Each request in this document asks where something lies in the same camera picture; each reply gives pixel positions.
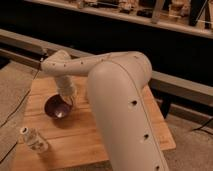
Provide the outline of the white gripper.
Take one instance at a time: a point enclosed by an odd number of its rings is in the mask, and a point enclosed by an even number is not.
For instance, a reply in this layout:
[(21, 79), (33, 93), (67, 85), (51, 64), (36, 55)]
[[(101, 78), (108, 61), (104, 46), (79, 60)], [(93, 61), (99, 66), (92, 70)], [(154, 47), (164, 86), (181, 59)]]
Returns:
[(75, 83), (69, 76), (59, 76), (55, 78), (55, 83), (57, 86), (57, 91), (61, 95), (60, 98), (63, 103), (67, 104), (64, 99), (65, 96), (69, 96), (70, 105), (76, 106), (75, 95), (77, 93), (77, 88)]

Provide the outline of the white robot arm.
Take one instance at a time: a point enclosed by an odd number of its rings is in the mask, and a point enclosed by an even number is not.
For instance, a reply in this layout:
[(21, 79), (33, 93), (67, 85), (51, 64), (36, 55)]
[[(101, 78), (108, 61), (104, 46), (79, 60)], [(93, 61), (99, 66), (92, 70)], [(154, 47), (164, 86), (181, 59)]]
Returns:
[(141, 52), (111, 52), (73, 59), (59, 50), (41, 63), (62, 98), (73, 89), (67, 77), (87, 78), (87, 98), (114, 171), (169, 171), (141, 91), (152, 75)]

